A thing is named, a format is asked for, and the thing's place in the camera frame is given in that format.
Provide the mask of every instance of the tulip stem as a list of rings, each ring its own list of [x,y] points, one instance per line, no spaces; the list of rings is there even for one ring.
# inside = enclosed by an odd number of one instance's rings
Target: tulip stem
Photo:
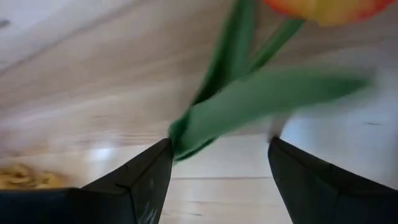
[[[255,72],[264,66],[282,46],[303,26],[304,20],[286,19],[256,52],[249,71]]]

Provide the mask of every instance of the wooden surface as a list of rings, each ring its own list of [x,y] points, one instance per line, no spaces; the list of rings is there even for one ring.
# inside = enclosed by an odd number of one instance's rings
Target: wooden surface
[[[51,13],[0,30],[0,164],[61,172],[74,186],[166,137],[203,78],[232,3],[40,2]],[[282,138],[396,189],[397,10],[344,27],[309,22],[272,61],[377,71],[376,88],[355,100],[292,113]],[[263,4],[258,11],[261,43],[283,17]],[[174,167],[162,223],[290,223],[266,159],[267,125],[237,130]]]

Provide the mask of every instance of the orange tulip petal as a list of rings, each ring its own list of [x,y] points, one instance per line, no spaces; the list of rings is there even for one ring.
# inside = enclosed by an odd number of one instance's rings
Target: orange tulip petal
[[[331,26],[367,19],[395,0],[263,0],[275,10]]]

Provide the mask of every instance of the wooden floor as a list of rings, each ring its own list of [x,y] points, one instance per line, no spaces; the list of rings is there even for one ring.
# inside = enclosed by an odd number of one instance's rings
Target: wooden floor
[[[0,164],[60,172],[82,186],[166,137],[232,2],[65,0],[19,35],[0,32]],[[397,10],[344,27],[309,22],[271,63],[377,71],[372,90],[294,111],[282,138],[395,189]],[[256,46],[283,20],[263,4],[258,11]],[[267,163],[269,119],[175,166],[162,223],[291,223]]]

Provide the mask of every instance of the green stem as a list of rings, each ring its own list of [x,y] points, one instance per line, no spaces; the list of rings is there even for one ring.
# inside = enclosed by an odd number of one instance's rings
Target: green stem
[[[269,37],[267,42],[256,52],[249,71],[255,72],[265,65],[282,46],[302,27],[305,21],[286,19]]]

